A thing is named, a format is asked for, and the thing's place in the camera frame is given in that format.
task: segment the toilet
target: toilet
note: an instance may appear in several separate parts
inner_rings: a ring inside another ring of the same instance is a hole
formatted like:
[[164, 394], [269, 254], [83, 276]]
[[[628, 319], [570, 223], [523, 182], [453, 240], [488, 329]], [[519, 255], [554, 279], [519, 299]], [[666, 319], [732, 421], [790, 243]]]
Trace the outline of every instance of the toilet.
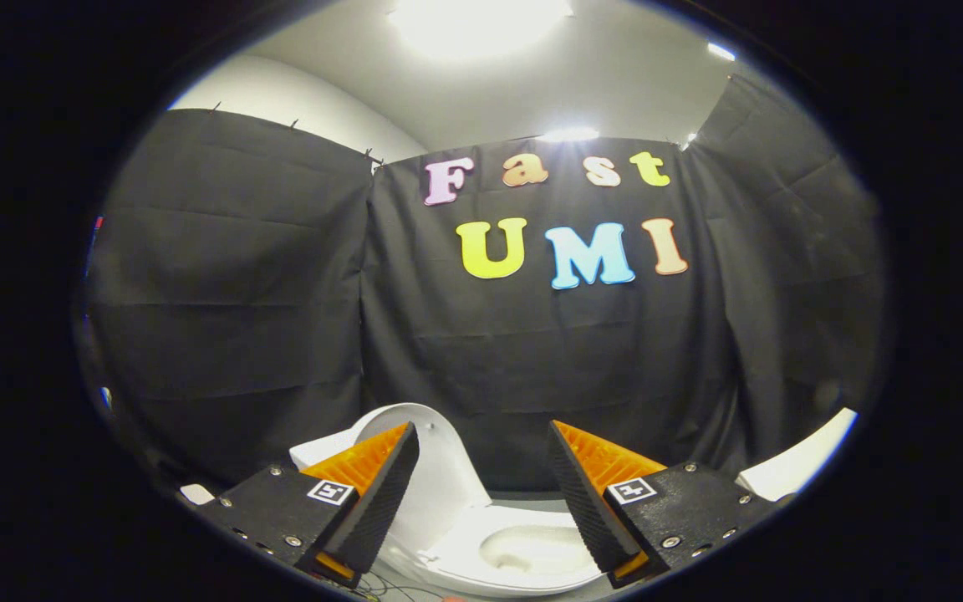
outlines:
[[559, 594], [601, 576], [570, 513], [494, 506], [455, 428], [428, 406], [375, 409], [295, 446], [292, 461], [302, 470], [406, 421], [420, 454], [379, 559], [417, 582], [489, 598]]

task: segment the cable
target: cable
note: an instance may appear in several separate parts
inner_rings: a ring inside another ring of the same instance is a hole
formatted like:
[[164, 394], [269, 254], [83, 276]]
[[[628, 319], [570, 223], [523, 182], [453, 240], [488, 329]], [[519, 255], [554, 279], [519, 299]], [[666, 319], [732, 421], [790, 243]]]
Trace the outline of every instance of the cable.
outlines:
[[388, 579], [383, 578], [383, 576], [378, 575], [378, 573], [370, 573], [370, 574], [371, 574], [371, 575], [374, 575], [374, 576], [375, 576], [376, 578], [378, 578], [378, 579], [381, 579], [381, 583], [386, 584], [386, 586], [390, 586], [390, 587], [393, 588], [393, 589], [400, 590], [400, 592], [401, 592], [402, 594], [406, 595], [406, 597], [408, 597], [408, 599], [411, 599], [411, 602], [415, 602], [415, 599], [414, 599], [414, 598], [411, 598], [411, 595], [409, 595], [408, 592], [405, 591], [405, 590], [407, 590], [407, 589], [413, 589], [413, 590], [416, 590], [416, 591], [425, 592], [425, 594], [433, 595], [433, 597], [436, 597], [437, 599], [444, 599], [444, 595], [437, 594], [436, 592], [430, 591], [430, 590], [428, 590], [428, 589], [423, 589], [423, 588], [421, 588], [421, 587], [414, 587], [414, 586], [409, 586], [409, 585], [399, 586], [399, 585], [396, 585], [396, 584], [394, 584], [394, 583], [391, 583]]

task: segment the toilet lid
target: toilet lid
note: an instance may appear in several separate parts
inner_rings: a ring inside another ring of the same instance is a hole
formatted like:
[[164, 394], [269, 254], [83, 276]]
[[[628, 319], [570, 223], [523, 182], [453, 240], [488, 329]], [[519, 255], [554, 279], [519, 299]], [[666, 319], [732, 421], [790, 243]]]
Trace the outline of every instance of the toilet lid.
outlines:
[[387, 537], [410, 551], [437, 544], [467, 508], [492, 504], [466, 448], [444, 416], [422, 404], [396, 404], [356, 421], [355, 441], [363, 441], [406, 421], [418, 434], [418, 462]]

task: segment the black fabric backdrop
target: black fabric backdrop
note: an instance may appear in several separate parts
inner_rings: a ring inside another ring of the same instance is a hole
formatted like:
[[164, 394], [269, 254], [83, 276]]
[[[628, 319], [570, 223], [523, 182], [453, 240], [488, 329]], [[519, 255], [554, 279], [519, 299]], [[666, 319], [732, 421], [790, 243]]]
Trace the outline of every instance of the black fabric backdrop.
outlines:
[[[650, 186], [629, 158], [664, 160], [668, 186]], [[509, 187], [509, 157], [530, 152], [549, 172]], [[524, 140], [443, 151], [385, 165], [374, 179], [363, 277], [364, 366], [377, 404], [416, 401], [459, 431], [487, 487], [555, 488], [547, 423], [580, 426], [661, 462], [695, 455], [744, 462], [744, 416], [734, 403], [733, 348], [720, 272], [695, 191], [680, 176], [679, 149], [664, 142]], [[470, 156], [475, 168], [454, 202], [425, 206], [425, 165]], [[614, 161], [622, 183], [593, 186], [582, 161]], [[463, 267], [456, 227], [493, 225], [489, 257], [506, 255], [504, 217], [524, 217], [525, 258], [507, 278]], [[672, 220], [689, 269], [656, 274], [645, 220]], [[601, 222], [624, 226], [634, 281], [552, 288], [549, 228], [584, 242]], [[731, 449], [720, 449], [729, 443]]]
[[119, 406], [200, 475], [236, 483], [358, 418], [369, 186], [359, 152], [207, 110], [168, 111], [123, 167], [91, 321]]
[[[642, 151], [668, 186], [639, 176]], [[548, 178], [506, 186], [524, 152]], [[425, 165], [465, 156], [458, 198], [426, 206]], [[608, 157], [619, 186], [589, 183], [586, 156]], [[765, 85], [735, 77], [685, 152], [497, 142], [385, 165], [370, 187], [358, 152], [206, 110], [165, 114], [115, 183], [92, 323], [138, 420], [207, 476], [237, 482], [402, 401], [447, 416], [498, 491], [553, 491], [553, 418], [733, 476], [864, 408], [882, 329], [874, 206]], [[527, 220], [522, 267], [473, 277], [456, 227], [489, 222], [500, 260], [505, 217]], [[684, 272], [654, 270], [641, 224], [657, 217]], [[634, 281], [554, 289], [543, 233], [590, 243], [601, 222], [623, 225]]]

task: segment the toilet seat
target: toilet seat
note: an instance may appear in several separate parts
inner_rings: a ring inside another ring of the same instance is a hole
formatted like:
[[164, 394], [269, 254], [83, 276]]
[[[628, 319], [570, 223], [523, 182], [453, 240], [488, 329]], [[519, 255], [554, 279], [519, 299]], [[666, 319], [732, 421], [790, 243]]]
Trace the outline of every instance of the toilet seat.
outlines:
[[378, 552], [386, 564], [418, 582], [490, 598], [558, 594], [603, 574], [569, 512], [494, 506], [455, 428], [428, 406], [381, 407], [289, 452], [302, 470], [405, 421], [415, 424], [420, 454]]

